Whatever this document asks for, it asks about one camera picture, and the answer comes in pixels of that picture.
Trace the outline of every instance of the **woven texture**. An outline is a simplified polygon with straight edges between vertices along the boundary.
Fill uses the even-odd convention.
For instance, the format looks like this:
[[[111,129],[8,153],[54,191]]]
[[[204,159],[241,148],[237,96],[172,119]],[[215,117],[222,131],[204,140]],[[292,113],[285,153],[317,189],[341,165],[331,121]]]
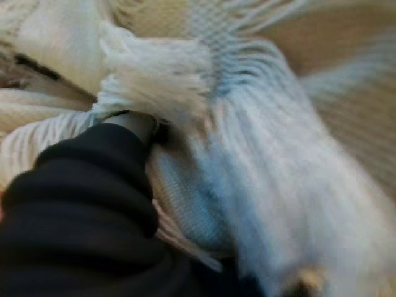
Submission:
[[[393,205],[326,133],[308,98],[332,135],[385,192],[396,198],[396,106],[392,98],[396,7],[392,1],[113,0],[109,6],[106,1],[60,3],[40,1],[34,9],[29,7],[30,17],[22,24],[16,22],[8,30],[13,33],[2,39],[4,44],[11,44],[19,30],[17,41],[7,46],[7,53],[23,53],[93,95],[105,78],[97,110],[106,110],[111,96],[117,98],[112,99],[115,105],[123,102],[119,107],[137,106],[133,95],[126,98],[128,103],[122,101],[125,92],[120,86],[126,83],[122,78],[130,72],[120,69],[136,71],[138,65],[128,62],[128,54],[131,58],[141,54],[133,50],[132,43],[121,58],[117,46],[105,54],[99,49],[98,23],[111,21],[109,7],[118,24],[138,37],[195,38],[210,51],[213,71],[203,77],[211,90],[205,94],[210,117],[195,129],[174,128],[170,143],[155,147],[148,164],[157,207],[163,214],[163,238],[201,259],[209,254],[230,255],[237,249],[241,268],[255,275],[270,296],[294,281],[297,270],[322,265],[317,253],[324,253],[332,280],[326,296],[373,296],[375,285],[367,275],[382,272],[394,260],[391,255],[385,257],[386,249],[394,246]],[[87,17],[91,9],[97,13]],[[26,12],[20,9],[19,15]],[[69,17],[58,20],[59,13],[73,15],[72,22]],[[44,16],[46,24],[56,26],[33,30],[35,22]],[[67,38],[58,34],[60,31],[68,32]],[[89,36],[90,41],[84,42],[82,35]],[[56,36],[56,43],[51,36]],[[113,76],[106,77],[106,65],[117,65],[122,59],[124,68],[111,67]],[[190,73],[193,67],[186,69]],[[121,83],[111,88],[110,79]],[[0,157],[8,158],[12,167],[16,162],[4,152],[12,151],[15,144],[32,146],[26,160],[10,171],[7,182],[19,170],[27,170],[29,166],[22,163],[32,164],[46,145],[69,134],[74,136],[92,124],[89,114],[76,113],[67,118],[62,100],[59,106],[48,106],[56,110],[37,116],[29,100],[29,120],[56,113],[64,118],[45,122],[47,128],[39,128],[39,124],[21,128],[24,135],[33,136],[22,141],[23,133],[18,130],[6,133],[28,120],[21,117],[17,121],[4,105],[8,115],[2,122]],[[60,123],[66,121],[72,128],[61,128]],[[44,131],[54,131],[50,141],[42,138]],[[351,273],[348,276],[353,279],[361,277],[359,284],[345,283],[340,270]]]

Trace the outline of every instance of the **beige fabric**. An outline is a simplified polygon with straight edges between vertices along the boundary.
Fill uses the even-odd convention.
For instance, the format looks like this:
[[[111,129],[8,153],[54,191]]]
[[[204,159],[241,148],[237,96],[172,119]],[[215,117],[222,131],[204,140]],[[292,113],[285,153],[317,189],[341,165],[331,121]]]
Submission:
[[[15,50],[96,95],[106,74],[99,23],[111,19],[106,0],[41,0],[20,26]]]
[[[226,77],[224,73],[229,66],[226,63],[228,57],[225,49],[228,48],[228,42],[232,41],[224,36],[224,32],[227,32],[228,28],[233,29],[230,24],[221,21],[225,17],[223,15],[225,7],[222,3],[226,2],[213,1],[207,6],[195,6],[196,10],[192,11],[188,17],[183,12],[189,6],[182,0],[177,2],[114,0],[111,1],[111,7],[118,16],[119,23],[132,29],[138,36],[163,37],[166,36],[166,32],[169,32],[172,37],[201,37],[212,50],[217,78],[224,79]],[[254,7],[259,1],[246,2]],[[305,1],[268,2],[284,3],[284,6],[280,6],[281,9],[274,6],[270,13],[264,14],[260,18],[262,23],[255,24],[255,28],[260,28],[260,34],[273,39],[284,52],[291,68],[299,77],[301,85],[333,135],[353,155],[356,155],[369,173],[383,185],[388,193],[394,196],[396,194],[393,182],[394,176],[396,176],[396,140],[394,137],[396,125],[393,100],[396,80],[394,71],[396,10],[394,2],[385,0],[376,2],[367,0],[311,1],[311,5],[300,8],[299,6],[293,7],[289,3],[299,2],[301,4]],[[53,3],[55,1],[51,4],[42,2],[43,10],[41,12],[44,15],[52,15],[52,17],[48,17],[48,21],[56,23],[57,20],[55,21],[53,17],[56,14],[52,13],[60,10],[50,9],[55,5]],[[85,3],[86,9],[92,5],[91,1]],[[65,11],[71,11],[73,15],[78,15],[80,12],[73,7],[76,5],[77,1],[71,1],[70,10],[66,9]],[[39,14],[38,11],[35,12],[36,15],[33,14],[32,18],[28,20],[29,22],[38,22]],[[83,15],[86,14],[81,13],[75,23],[84,19]],[[93,15],[89,22],[97,22],[100,19],[97,14]],[[190,20],[189,25],[186,25],[186,19]],[[39,35],[35,35],[36,33],[32,31],[34,25],[29,22],[22,25],[23,30],[20,31],[18,39],[19,51],[48,67],[52,67],[67,80],[95,94],[99,89],[98,82],[105,75],[105,71],[102,71],[103,57],[99,58],[99,55],[96,55],[96,58],[87,58],[84,56],[84,59],[79,60],[76,64],[63,65],[62,59],[74,62],[80,59],[82,54],[86,54],[88,48],[81,50],[83,46],[79,46],[78,42],[73,45],[76,45],[77,49],[82,52],[76,56],[68,56],[68,53],[73,52],[65,50],[68,49],[67,46],[62,45],[61,42],[55,44],[52,41],[44,42],[43,45],[45,47],[46,45],[59,44],[54,50],[54,52],[56,51],[54,59],[50,56],[46,60],[46,57],[37,54],[40,53],[39,50],[28,53],[31,47],[35,48],[34,40],[39,40]],[[95,39],[96,45],[91,50],[97,51],[98,33],[97,27],[93,27],[93,33],[89,36]],[[248,26],[240,30],[239,33],[248,34],[250,31],[251,28]],[[74,33],[71,39],[81,42],[81,38],[78,38],[81,35],[76,33],[76,29],[72,29],[71,32]],[[51,53],[51,48],[51,46],[47,47],[46,51]],[[77,79],[77,76],[83,73],[82,78]],[[88,79],[90,76],[86,76],[87,73],[97,75]],[[174,140],[177,141],[177,137],[179,135],[176,131]],[[222,224],[224,218],[221,207],[211,204],[213,201],[210,199],[213,193],[208,195],[210,189],[201,187],[200,191],[202,192],[200,193],[192,191],[195,189],[194,187],[202,184],[203,180],[183,174],[188,171],[191,162],[196,161],[191,158],[191,153],[196,153],[194,143],[191,145],[190,140],[175,143],[179,146],[159,147],[153,153],[154,158],[157,158],[157,164],[151,163],[149,169],[152,179],[157,181],[155,183],[157,188],[154,191],[159,195],[159,198],[162,198],[160,204],[165,213],[171,214],[178,220],[183,233],[188,238],[212,251],[224,251],[225,247],[231,246],[232,243],[225,231],[227,226]],[[174,175],[167,174],[168,168],[175,167],[178,167],[180,171],[174,171]],[[185,182],[190,185],[195,184],[195,186],[181,187],[180,184]],[[202,201],[202,197],[205,196],[208,200]],[[175,201],[177,200],[179,203],[180,200],[172,201],[174,197],[185,197],[185,203],[181,204],[181,207],[180,204],[177,206]],[[202,221],[200,215],[189,215],[194,211],[197,212],[197,209],[201,211],[198,214],[205,213],[207,209],[211,210],[205,213],[205,222]],[[207,236],[206,230],[215,230],[213,237],[209,240],[208,237],[204,237],[204,235]],[[338,283],[344,285],[342,280],[338,280]],[[332,289],[329,296],[337,296],[338,291],[334,287]]]

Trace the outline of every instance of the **person's arm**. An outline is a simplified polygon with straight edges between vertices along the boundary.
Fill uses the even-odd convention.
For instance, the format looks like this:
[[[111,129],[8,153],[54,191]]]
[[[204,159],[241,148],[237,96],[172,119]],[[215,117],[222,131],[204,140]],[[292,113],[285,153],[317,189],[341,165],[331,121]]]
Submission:
[[[45,150],[4,193],[0,296],[201,296],[187,257],[153,237],[147,155],[116,124]]]

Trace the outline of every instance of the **cloth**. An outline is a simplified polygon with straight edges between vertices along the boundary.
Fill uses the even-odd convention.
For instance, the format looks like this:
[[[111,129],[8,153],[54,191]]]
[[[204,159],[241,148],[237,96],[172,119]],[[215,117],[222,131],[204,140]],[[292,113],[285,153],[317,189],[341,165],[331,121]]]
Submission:
[[[45,150],[4,193],[0,295],[206,296],[189,259],[153,237],[147,155],[114,124]]]

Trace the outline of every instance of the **fabric tassel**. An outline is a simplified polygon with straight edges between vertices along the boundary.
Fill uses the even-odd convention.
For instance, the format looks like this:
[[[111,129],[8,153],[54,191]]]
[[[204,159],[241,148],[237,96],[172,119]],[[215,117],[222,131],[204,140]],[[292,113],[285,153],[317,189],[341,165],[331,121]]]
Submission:
[[[183,126],[207,114],[212,67],[205,46],[142,40],[108,22],[102,24],[101,46],[110,75],[92,109],[99,117],[129,109]]]

